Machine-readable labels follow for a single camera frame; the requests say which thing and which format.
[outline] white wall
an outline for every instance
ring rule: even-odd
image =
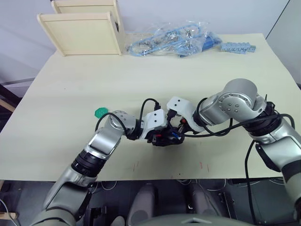
[[[301,0],[290,0],[267,41],[295,81],[301,84]]]
[[[267,35],[288,0],[119,0],[126,31],[160,21],[203,20],[216,33]],[[55,51],[37,22],[49,0],[0,0],[0,83],[33,78]]]
[[[119,0],[125,30],[153,22],[200,20],[218,34],[268,35],[288,0]]]

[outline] wire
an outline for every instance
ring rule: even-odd
[[[224,185],[222,186],[222,188],[220,188],[220,189],[207,189],[207,191],[218,192],[218,191],[224,189],[226,187],[226,183],[227,183],[227,180],[226,179],[224,179],[224,180],[225,180],[225,182],[224,182]]]
[[[0,202],[3,204],[6,212],[8,213],[8,216],[9,216],[10,220],[14,223],[14,225],[15,226],[20,226],[19,223],[17,223],[16,221],[14,221],[14,219],[11,217],[11,215],[10,215],[10,213],[8,211],[8,207],[6,206],[5,202],[2,199],[0,199]]]
[[[252,186],[252,185],[255,185],[255,184],[258,184],[260,181],[256,181],[256,182],[254,182],[254,183],[252,183],[252,184],[250,184],[250,186]]]
[[[218,131],[216,133],[224,133],[224,132],[228,132],[232,129],[235,129],[237,127],[240,127],[240,126],[243,126],[243,125],[246,125],[246,124],[249,124],[249,123],[252,123],[252,122],[256,122],[256,121],[262,121],[262,120],[268,120],[268,119],[275,119],[277,117],[286,117],[286,114],[274,114],[274,115],[269,115],[269,116],[264,116],[264,117],[260,117],[260,118],[255,118],[255,119],[250,119],[250,120],[246,120],[244,122],[240,122],[234,126],[230,126],[226,129],[223,129],[221,131]],[[183,136],[183,137],[211,137],[212,135],[211,134],[204,134],[204,135],[187,135],[187,134],[183,134],[183,133],[180,133],[178,132],[177,130],[173,130],[173,132],[175,132],[176,134],[178,134],[179,136]]]
[[[277,185],[284,185],[284,184],[282,184],[282,183],[277,183],[277,182],[272,181],[272,180],[269,180],[269,181],[272,182],[272,183],[274,183],[274,184],[277,184]]]
[[[125,136],[127,137],[128,134],[127,134],[127,129],[126,129],[125,125],[124,125],[123,122],[118,118],[117,115],[115,115],[115,114],[113,114],[113,113],[111,113],[111,112],[108,112],[108,113],[104,114],[104,115],[97,121],[96,126],[95,126],[95,131],[98,130],[98,126],[99,126],[100,122],[101,122],[101,121],[104,119],[104,117],[106,117],[107,115],[113,116],[113,117],[120,123],[120,125],[122,126],[122,128],[123,128],[123,130],[124,130]]]
[[[289,114],[281,114],[282,117],[286,117],[291,121],[291,126],[295,129],[295,121]]]
[[[141,122],[142,122],[142,115],[143,115],[144,106],[145,106],[146,102],[148,102],[148,101],[153,101],[153,102],[155,102],[156,105],[159,105],[159,102],[157,100],[153,99],[153,98],[147,98],[143,101],[142,106],[141,106],[141,110],[140,110],[138,128],[141,128]]]
[[[281,180],[283,182],[283,178],[272,178],[272,180]]]
[[[196,117],[198,118],[199,122],[202,124],[202,127],[204,127],[204,129],[205,129],[209,134],[211,134],[212,136],[222,137],[222,136],[227,135],[227,134],[230,132],[230,130],[227,131],[227,132],[224,132],[224,133],[219,133],[219,132],[214,133],[214,132],[212,132],[210,129],[208,129],[207,125],[203,122],[203,120],[202,120],[201,117],[199,116],[199,108],[200,108],[201,104],[202,104],[206,99],[207,99],[207,98],[203,98],[203,99],[201,99],[200,102],[198,103],[197,108],[196,108]],[[231,119],[230,119],[230,125],[229,125],[229,127],[231,127],[232,125],[233,125],[233,119],[231,118]]]
[[[95,191],[96,191],[96,189],[98,188],[98,182],[96,183],[96,186],[95,186],[95,188],[94,188],[94,190],[93,190],[93,192],[92,192],[92,194],[94,194],[95,193]]]
[[[114,184],[113,187],[111,187],[111,188],[105,188],[105,187],[103,186],[103,182],[100,182],[100,184],[101,184],[103,190],[110,191],[110,190],[112,190],[112,189],[116,186],[117,181],[115,181],[115,184]]]
[[[184,181],[187,181],[187,180],[177,180],[177,181],[182,185],[189,185],[191,183],[191,179],[188,180],[188,183],[184,183]]]
[[[251,185],[250,185],[250,178],[249,178],[249,172],[248,172],[248,159],[249,159],[249,155],[251,152],[251,149],[254,145],[255,141],[252,140],[249,149],[246,153],[246,158],[245,158],[245,173],[246,173],[246,184],[247,184],[247,188],[248,188],[248,197],[249,197],[249,206],[250,206],[250,211],[251,211],[251,215],[252,215],[252,219],[254,224],[256,225],[257,221],[256,221],[256,217],[255,217],[255,213],[254,213],[254,208],[253,208],[253,201],[252,201],[252,193],[251,193]]]
[[[270,32],[268,33],[267,37],[265,38],[265,40],[269,37],[269,35],[271,34],[272,30],[274,29],[274,27],[276,26],[276,24],[278,23],[278,20],[281,18],[284,10],[286,9],[287,5],[290,3],[290,0],[287,1],[286,5],[284,6],[283,10],[281,11],[280,15],[278,16],[277,20],[275,21],[274,25],[272,26]]]
[[[215,208],[215,206],[213,205],[213,203],[211,202],[211,199],[209,197],[209,195],[206,193],[205,189],[202,187],[202,185],[199,184],[198,180],[196,179],[196,183],[198,184],[198,186],[203,190],[204,195],[206,197],[206,199],[208,199],[208,202],[210,203],[211,207],[214,209],[215,213],[220,216],[219,212],[217,211],[217,209]]]

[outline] table surface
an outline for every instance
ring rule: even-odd
[[[176,56],[60,56],[54,53],[29,87],[0,134],[0,179],[55,181],[89,141],[107,107],[139,117],[144,99],[162,107],[172,96],[197,102],[234,78],[252,80],[281,113],[291,114],[300,132],[301,96],[290,73],[262,34],[221,35],[224,42],[250,42],[245,55],[211,49]],[[145,112],[152,111],[152,104]],[[217,131],[228,123],[212,128]],[[98,180],[245,178],[244,159],[251,138],[243,128],[225,137],[186,138],[181,145],[154,147],[122,138]],[[256,150],[251,177],[276,177]]]

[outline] green bottle cap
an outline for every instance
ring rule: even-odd
[[[101,118],[104,114],[108,113],[109,110],[106,108],[106,107],[101,107],[101,108],[98,108],[96,111],[95,111],[95,117],[96,118]]]

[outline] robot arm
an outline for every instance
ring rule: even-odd
[[[230,81],[222,92],[204,100],[199,109],[178,97],[173,97],[167,107],[184,116],[194,133],[202,132],[204,125],[213,126],[229,118],[245,122],[271,116],[243,127],[257,143],[256,150],[266,166],[282,172],[286,190],[300,214],[301,136],[274,110],[272,102],[266,102],[257,94],[257,88],[251,81]]]
[[[301,137],[274,107],[273,103],[266,102],[257,94],[257,88],[251,81],[235,79],[227,83],[223,91],[200,102],[197,107],[185,99],[173,97],[167,104],[167,118],[162,109],[148,113],[141,124],[126,112],[113,113],[123,122],[127,138],[147,139],[148,143],[157,146],[181,144],[187,131],[197,134],[203,132],[207,125],[220,124],[230,118],[242,122],[257,142],[256,149],[267,167],[283,173],[285,187],[300,212]],[[182,116],[178,127],[170,124],[175,115]],[[91,198],[88,186],[96,181],[122,135],[125,135],[124,128],[110,116],[50,189],[44,210],[31,225],[47,226],[54,221],[57,225],[75,225]]]

